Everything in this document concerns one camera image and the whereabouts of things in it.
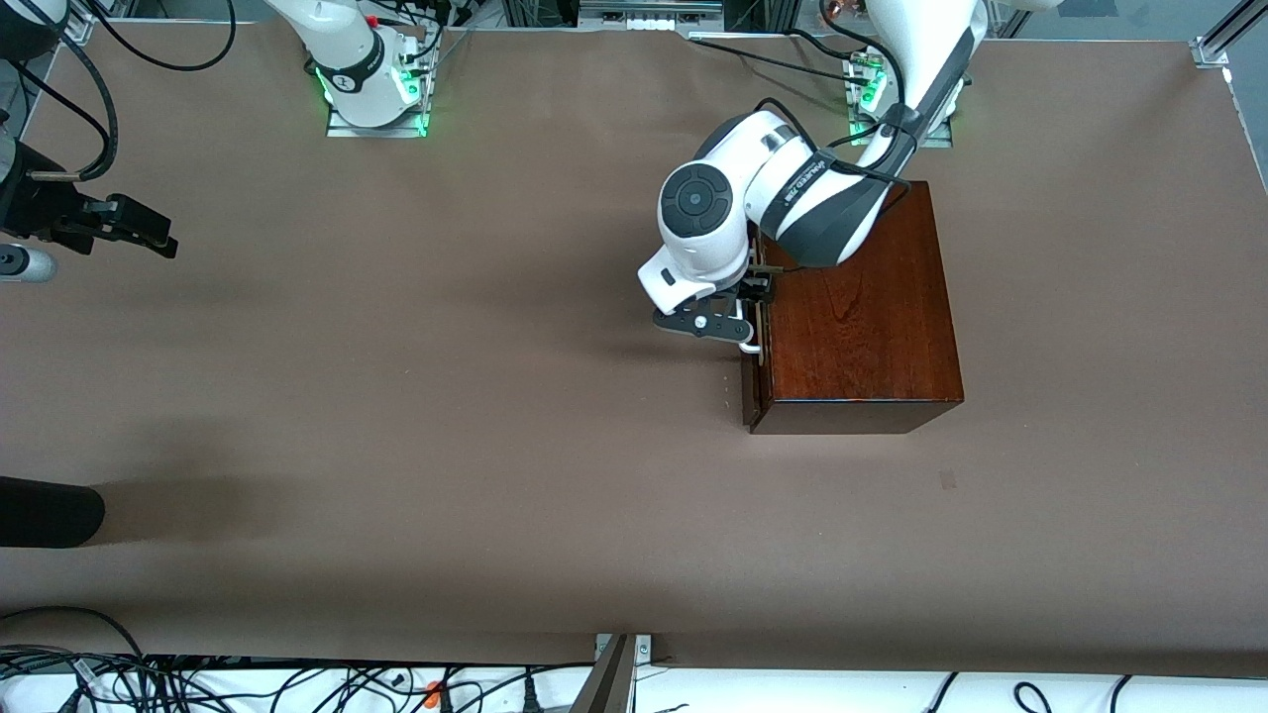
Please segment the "dark brown wooden cabinet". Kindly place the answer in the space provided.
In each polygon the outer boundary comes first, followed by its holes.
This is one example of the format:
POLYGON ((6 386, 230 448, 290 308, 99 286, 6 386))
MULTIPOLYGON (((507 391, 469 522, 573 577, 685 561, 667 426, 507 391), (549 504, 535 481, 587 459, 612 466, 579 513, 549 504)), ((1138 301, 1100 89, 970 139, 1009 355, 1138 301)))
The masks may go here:
POLYGON ((936 213, 914 181, 841 265, 779 266, 754 435, 900 435, 965 400, 936 213))

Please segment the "white power strip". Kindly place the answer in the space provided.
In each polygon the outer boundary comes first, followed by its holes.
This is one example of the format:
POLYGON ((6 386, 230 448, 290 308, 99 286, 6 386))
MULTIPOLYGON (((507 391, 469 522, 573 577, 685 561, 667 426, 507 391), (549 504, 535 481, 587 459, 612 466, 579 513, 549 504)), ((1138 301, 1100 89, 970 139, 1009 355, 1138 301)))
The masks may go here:
POLYGON ((577 0, 577 27, 601 30, 723 32, 723 0, 577 0))

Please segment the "black cylinder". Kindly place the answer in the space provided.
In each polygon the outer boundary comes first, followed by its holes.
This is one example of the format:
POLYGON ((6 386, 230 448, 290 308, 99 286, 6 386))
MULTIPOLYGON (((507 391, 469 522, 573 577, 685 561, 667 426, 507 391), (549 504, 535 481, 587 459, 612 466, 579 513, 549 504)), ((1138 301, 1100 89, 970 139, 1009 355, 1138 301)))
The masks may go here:
POLYGON ((0 548, 77 548, 100 532, 104 499, 81 483, 0 474, 0 548))

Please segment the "dark grey pole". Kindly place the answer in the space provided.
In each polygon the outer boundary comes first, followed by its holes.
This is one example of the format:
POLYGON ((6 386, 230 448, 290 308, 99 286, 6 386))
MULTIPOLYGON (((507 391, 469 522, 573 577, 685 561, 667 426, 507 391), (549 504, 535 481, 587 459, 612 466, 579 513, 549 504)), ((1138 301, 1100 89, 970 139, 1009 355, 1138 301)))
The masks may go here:
POLYGON ((638 636, 607 636, 568 713, 630 713, 642 653, 638 636))

